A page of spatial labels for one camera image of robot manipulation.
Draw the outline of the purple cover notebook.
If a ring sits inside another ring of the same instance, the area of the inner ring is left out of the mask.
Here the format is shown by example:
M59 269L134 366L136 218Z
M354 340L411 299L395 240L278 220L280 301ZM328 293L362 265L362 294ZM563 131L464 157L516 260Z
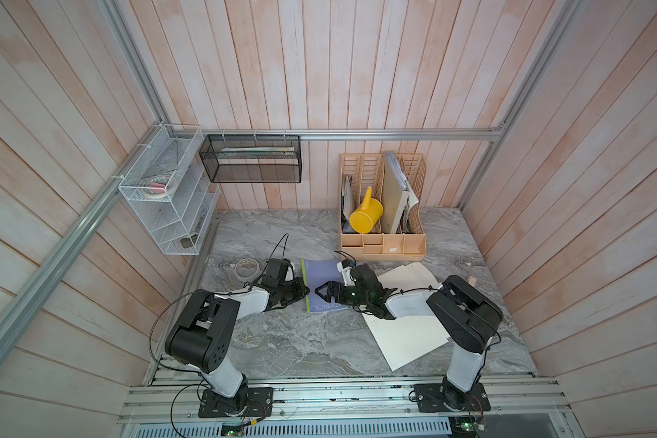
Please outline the purple cover notebook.
M306 296L306 309L309 313L326 313L338 310L346 310L345 305L335 302L327 302L319 297L315 290L329 281L342 282L341 273L336 259L330 260L307 260L301 261L302 275L305 285L310 290Z

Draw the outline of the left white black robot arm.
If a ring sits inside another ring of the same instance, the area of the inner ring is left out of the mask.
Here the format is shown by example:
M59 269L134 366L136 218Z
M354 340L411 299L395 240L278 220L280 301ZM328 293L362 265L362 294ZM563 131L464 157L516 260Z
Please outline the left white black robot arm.
M272 258L245 288L226 293L199 289L191 294L165 340L164 351L207 383L200 417L250 415L253 409L264 408L271 390L254 398L248 393L246 375L227 357L235 324L251 315L282 310L308 292L292 262Z

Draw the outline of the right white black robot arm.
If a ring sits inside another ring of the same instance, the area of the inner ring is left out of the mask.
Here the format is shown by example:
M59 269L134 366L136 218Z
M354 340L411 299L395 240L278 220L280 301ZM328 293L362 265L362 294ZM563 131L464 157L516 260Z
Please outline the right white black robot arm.
M440 384L417 384L412 393L420 412L485 412L491 409L480 383L487 352L501 342L500 307L458 275L438 287L386 288L368 265L348 270L348 281L328 281L314 292L330 303L346 305L376 319L435 317L454 350Z

